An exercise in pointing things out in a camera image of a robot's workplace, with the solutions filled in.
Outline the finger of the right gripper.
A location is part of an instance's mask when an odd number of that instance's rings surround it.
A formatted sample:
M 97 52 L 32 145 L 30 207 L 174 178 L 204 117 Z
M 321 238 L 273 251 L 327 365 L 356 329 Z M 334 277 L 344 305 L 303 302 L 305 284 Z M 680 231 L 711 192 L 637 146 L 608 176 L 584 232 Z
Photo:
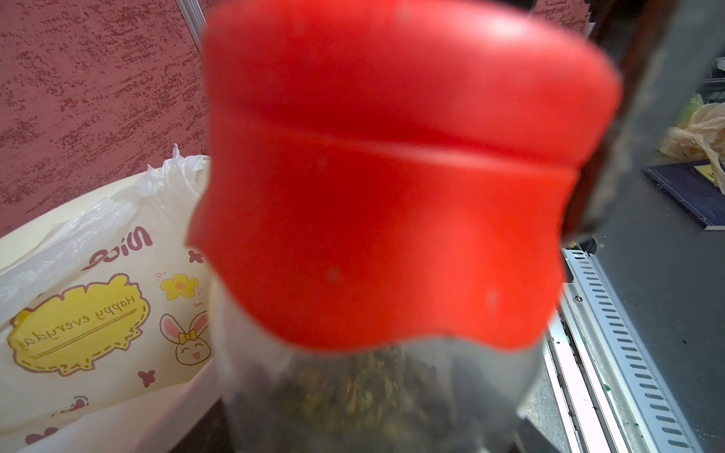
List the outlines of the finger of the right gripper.
M 570 199 L 563 238 L 592 235 L 657 149 L 724 47 L 721 1 L 603 1 L 590 40 L 617 64 L 623 96 Z

